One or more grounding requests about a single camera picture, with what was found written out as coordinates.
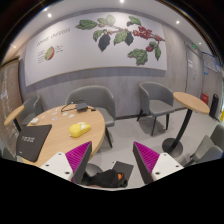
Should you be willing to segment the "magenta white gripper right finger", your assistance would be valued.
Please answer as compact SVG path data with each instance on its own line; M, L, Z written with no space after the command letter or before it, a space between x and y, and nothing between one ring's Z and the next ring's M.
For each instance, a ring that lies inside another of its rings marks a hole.
M139 142L133 143L133 154L145 184L183 169L168 153L157 153Z

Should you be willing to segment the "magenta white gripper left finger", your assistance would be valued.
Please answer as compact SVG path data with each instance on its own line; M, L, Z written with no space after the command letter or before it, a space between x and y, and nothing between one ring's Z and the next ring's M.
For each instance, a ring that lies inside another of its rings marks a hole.
M67 153L57 152L41 169L79 184L92 153L92 142L86 142Z

